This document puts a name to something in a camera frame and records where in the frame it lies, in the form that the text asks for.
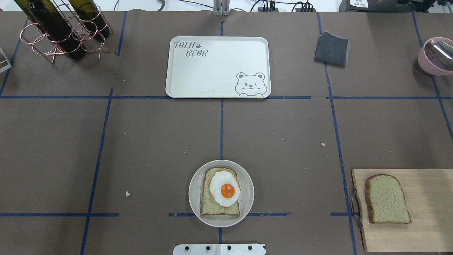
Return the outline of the bread slice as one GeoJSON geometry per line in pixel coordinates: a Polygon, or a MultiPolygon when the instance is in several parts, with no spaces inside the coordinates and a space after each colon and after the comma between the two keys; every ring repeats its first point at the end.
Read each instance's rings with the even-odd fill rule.
{"type": "Polygon", "coordinates": [[[201,214],[203,216],[218,216],[218,215],[225,215],[225,216],[239,216],[239,202],[233,204],[230,207],[223,207],[219,205],[214,198],[212,197],[210,190],[209,190],[209,183],[214,176],[214,174],[218,171],[226,170],[231,172],[235,177],[237,177],[236,172],[232,169],[228,168],[212,168],[205,172],[203,184],[202,184],[202,203],[201,203],[201,214]]]}
{"type": "Polygon", "coordinates": [[[370,176],[365,181],[365,201],[371,224],[411,224],[406,197],[400,181],[387,174],[370,176]]]}

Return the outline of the cream bear tray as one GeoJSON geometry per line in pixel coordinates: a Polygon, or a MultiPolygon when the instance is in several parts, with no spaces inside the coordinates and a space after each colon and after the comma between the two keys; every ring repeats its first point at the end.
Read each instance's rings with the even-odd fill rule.
{"type": "Polygon", "coordinates": [[[269,44],[262,37],[176,36],[165,90],[174,98],[268,97],[269,44]]]}

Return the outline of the fried egg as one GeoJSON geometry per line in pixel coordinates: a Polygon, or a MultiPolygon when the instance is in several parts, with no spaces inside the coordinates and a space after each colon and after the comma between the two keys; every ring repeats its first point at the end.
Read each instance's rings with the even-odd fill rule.
{"type": "Polygon", "coordinates": [[[221,170],[212,177],[209,183],[209,191],[219,205],[230,207],[239,199],[241,188],[235,175],[226,170],[221,170]]]}

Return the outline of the white round plate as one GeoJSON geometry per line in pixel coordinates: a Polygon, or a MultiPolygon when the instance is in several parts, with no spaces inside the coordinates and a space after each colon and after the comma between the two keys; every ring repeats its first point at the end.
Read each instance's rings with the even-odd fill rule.
{"type": "Polygon", "coordinates": [[[250,212],[254,202],[254,185],[248,172],[239,164],[228,160],[215,160],[206,163],[196,171],[189,184],[188,200],[197,218],[205,224],[221,228],[230,227],[242,221],[250,212]],[[201,214],[202,184],[204,174],[207,170],[212,168],[228,168],[236,172],[241,186],[241,192],[238,199],[240,211],[239,216],[203,216],[201,214]]]}

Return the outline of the bread slice under egg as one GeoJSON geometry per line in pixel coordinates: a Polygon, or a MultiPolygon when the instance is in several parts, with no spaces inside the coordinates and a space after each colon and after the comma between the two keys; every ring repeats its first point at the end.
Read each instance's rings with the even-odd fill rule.
{"type": "Polygon", "coordinates": [[[201,214],[203,216],[218,216],[218,215],[225,215],[225,216],[239,216],[239,202],[233,204],[230,207],[223,207],[219,205],[214,198],[212,197],[210,190],[209,190],[209,183],[214,176],[214,174],[218,171],[226,170],[231,172],[235,177],[237,177],[236,172],[232,169],[228,168],[212,168],[205,172],[203,184],[202,184],[202,203],[201,203],[201,214]]]}

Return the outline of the grey folded cloth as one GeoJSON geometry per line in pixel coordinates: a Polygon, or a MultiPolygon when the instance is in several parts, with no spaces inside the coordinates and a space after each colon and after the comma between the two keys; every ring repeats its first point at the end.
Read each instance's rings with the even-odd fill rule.
{"type": "Polygon", "coordinates": [[[348,62],[350,42],[347,38],[323,31],[315,49],[316,60],[332,65],[345,66],[348,62]]]}

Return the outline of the dark wine bottle lower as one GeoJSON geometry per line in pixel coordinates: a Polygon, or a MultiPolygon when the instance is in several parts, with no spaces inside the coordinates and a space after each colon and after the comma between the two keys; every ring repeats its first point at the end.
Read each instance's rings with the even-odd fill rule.
{"type": "Polygon", "coordinates": [[[95,39],[101,41],[109,36],[109,27],[93,0],[70,0],[69,2],[79,19],[84,21],[87,32],[93,34],[95,39]]]}

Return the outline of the dark wine bottle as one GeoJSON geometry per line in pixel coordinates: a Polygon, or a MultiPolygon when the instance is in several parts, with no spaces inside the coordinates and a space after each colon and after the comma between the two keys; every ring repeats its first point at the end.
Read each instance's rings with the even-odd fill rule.
{"type": "Polygon", "coordinates": [[[79,19],[84,21],[87,32],[93,34],[95,39],[101,41],[109,36],[109,27],[93,0],[70,0],[69,2],[79,19]]]}
{"type": "Polygon", "coordinates": [[[59,13],[50,0],[15,0],[16,5],[24,11],[28,19],[47,37],[56,42],[58,48],[73,60],[85,55],[81,42],[72,33],[72,27],[59,13]]]}

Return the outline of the dark wine bottle upper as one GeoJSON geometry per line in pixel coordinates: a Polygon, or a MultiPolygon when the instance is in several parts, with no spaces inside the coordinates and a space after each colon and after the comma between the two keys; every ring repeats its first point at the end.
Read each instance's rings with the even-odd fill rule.
{"type": "Polygon", "coordinates": [[[85,55],[81,42],[72,33],[72,27],[59,13],[50,0],[15,0],[16,5],[24,11],[28,19],[47,37],[56,42],[58,48],[73,60],[85,55]]]}

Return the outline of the wooden cutting board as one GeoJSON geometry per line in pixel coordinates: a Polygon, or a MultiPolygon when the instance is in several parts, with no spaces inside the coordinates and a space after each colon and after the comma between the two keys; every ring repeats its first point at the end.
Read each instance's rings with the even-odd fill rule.
{"type": "Polygon", "coordinates": [[[451,169],[353,169],[367,252],[452,252],[453,171],[451,169]],[[370,176],[396,177],[406,197],[411,224],[371,224],[365,201],[370,176]]]}

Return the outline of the pink bowl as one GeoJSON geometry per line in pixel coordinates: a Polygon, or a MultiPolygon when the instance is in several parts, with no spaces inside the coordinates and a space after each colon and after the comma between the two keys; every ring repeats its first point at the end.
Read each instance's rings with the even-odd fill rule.
{"type": "Polygon", "coordinates": [[[443,37],[434,37],[427,40],[418,53],[418,64],[428,74],[434,76],[445,76],[452,74],[452,66],[444,64],[438,56],[435,55],[429,45],[435,45],[439,42],[445,42],[452,46],[452,40],[443,37]]]}

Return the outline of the metal scoop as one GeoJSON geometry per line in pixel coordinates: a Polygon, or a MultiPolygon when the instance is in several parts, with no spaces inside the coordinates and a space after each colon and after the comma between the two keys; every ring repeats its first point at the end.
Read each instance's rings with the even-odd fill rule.
{"type": "Polygon", "coordinates": [[[437,43],[431,44],[432,51],[435,53],[435,56],[442,60],[445,63],[452,63],[453,56],[452,56],[452,46],[448,45],[444,41],[440,41],[437,43]]]}

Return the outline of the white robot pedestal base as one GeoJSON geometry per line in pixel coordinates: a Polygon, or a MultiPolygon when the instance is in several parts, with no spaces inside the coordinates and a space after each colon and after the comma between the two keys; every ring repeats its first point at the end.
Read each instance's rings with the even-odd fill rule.
{"type": "Polygon", "coordinates": [[[266,255],[265,244],[181,244],[173,255],[266,255]]]}

